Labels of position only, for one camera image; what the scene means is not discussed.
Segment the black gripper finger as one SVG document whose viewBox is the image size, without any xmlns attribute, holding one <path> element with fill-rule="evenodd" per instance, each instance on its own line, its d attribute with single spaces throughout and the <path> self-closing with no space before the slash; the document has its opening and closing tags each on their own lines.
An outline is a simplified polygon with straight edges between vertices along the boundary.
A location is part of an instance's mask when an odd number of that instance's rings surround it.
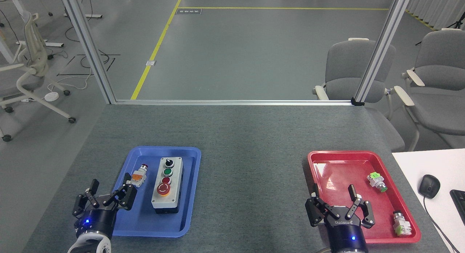
<svg viewBox="0 0 465 253">
<path fill-rule="evenodd" d="M 305 207 L 310 225 L 315 228 L 317 225 L 321 224 L 320 222 L 327 215 L 331 215 L 333 218 L 337 219 L 337 214 L 333 206 L 330 206 L 320 198 L 318 185 L 316 183 L 313 184 L 313 191 L 311 198 L 307 199 Z"/>
<path fill-rule="evenodd" d="M 361 218 L 361 226 L 364 228 L 370 229 L 375 225 L 374 215 L 372 211 L 372 204 L 361 198 L 360 195 L 356 193 L 355 187 L 353 184 L 348 186 L 348 192 L 353 202 L 350 209 L 345 214 L 345 219 L 350 220 L 354 215 L 357 208 L 361 208 L 363 212 L 363 218 Z"/>
<path fill-rule="evenodd" d="M 110 197 L 103 201 L 104 206 L 109 206 L 111 203 L 118 205 L 118 209 L 131 210 L 135 197 L 137 195 L 137 187 L 130 182 L 131 175 L 126 172 L 123 178 L 123 184 L 110 194 Z"/>
<path fill-rule="evenodd" d="M 100 203 L 98 203 L 95 198 L 95 193 L 99 187 L 99 182 L 96 179 L 93 179 L 91 185 L 83 194 L 77 195 L 75 204 L 72 210 L 72 215 L 74 217 L 94 217 L 96 210 L 100 208 Z"/>
</svg>

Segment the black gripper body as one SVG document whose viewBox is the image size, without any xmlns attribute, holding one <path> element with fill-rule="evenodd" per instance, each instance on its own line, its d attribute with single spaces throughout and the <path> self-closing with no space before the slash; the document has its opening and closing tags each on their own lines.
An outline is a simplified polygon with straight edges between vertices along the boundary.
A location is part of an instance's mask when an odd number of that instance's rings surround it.
<svg viewBox="0 0 465 253">
<path fill-rule="evenodd" d="M 331 215 L 324 218 L 331 251 L 368 252 L 360 218 L 354 215 L 350 220 L 346 220 L 345 214 L 350 209 L 349 207 L 333 206 L 333 208 L 337 214 L 337 219 Z"/>
<path fill-rule="evenodd" d="M 83 233 L 98 233 L 109 239 L 113 236 L 118 208 L 116 206 L 107 208 L 88 207 L 82 216 L 78 216 L 74 224 L 76 237 Z"/>
</svg>

